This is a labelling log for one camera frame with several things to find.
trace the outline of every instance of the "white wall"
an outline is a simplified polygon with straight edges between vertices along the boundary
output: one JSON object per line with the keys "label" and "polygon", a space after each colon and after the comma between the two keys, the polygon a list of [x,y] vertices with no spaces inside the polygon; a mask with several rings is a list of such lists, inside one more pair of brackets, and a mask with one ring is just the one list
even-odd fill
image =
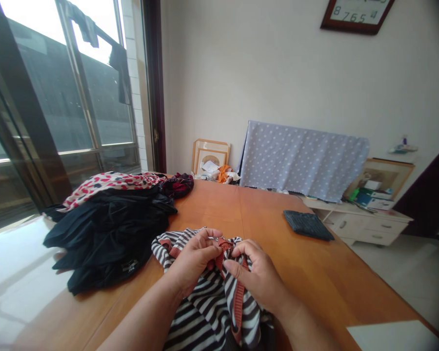
{"label": "white wall", "polygon": [[[370,140],[370,157],[439,153],[439,6],[395,1],[374,37],[320,30],[328,0],[163,0],[167,171],[190,172],[197,138],[231,143],[250,119]],[[387,150],[403,134],[415,155]]]}

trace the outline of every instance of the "clock face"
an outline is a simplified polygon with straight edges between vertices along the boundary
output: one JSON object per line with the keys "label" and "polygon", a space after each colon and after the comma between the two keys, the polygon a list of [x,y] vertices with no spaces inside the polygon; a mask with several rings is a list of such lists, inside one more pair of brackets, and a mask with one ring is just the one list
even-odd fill
{"label": "clock face", "polygon": [[331,20],[377,25],[389,0],[337,0]]}

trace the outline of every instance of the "glass door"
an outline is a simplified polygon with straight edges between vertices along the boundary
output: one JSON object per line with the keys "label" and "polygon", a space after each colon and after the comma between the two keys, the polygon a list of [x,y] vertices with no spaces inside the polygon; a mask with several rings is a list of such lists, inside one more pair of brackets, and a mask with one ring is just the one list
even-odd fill
{"label": "glass door", "polygon": [[0,226],[94,174],[139,172],[118,8],[0,0]]}
{"label": "glass door", "polygon": [[72,188],[100,172],[140,168],[118,2],[0,4]]}

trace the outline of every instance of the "orange item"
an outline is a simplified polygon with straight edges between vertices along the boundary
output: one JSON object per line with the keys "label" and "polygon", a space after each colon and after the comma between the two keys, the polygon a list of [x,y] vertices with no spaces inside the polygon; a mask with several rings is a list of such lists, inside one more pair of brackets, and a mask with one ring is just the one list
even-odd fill
{"label": "orange item", "polygon": [[232,170],[228,165],[221,166],[219,168],[218,183],[226,183],[229,177],[226,172],[231,172]]}

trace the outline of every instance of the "black and white striped fabric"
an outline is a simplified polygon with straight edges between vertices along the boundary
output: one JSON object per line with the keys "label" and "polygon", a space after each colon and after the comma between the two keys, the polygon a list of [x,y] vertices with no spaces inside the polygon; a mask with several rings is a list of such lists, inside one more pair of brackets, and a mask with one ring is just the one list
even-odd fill
{"label": "black and white striped fabric", "polygon": [[[151,249],[164,267],[164,272],[171,267],[179,250],[198,232],[199,230],[190,229],[184,232],[166,232],[153,241]],[[252,262],[245,255],[231,257],[232,248],[242,239],[235,237],[219,240],[223,243],[225,241],[228,245],[222,245],[223,257],[217,259],[213,269],[202,273],[193,292],[181,302],[164,344],[165,350],[275,348],[271,314],[222,266],[223,260],[234,259],[244,266],[247,263],[249,270],[252,268]],[[242,292],[242,313],[235,315],[234,300]]]}

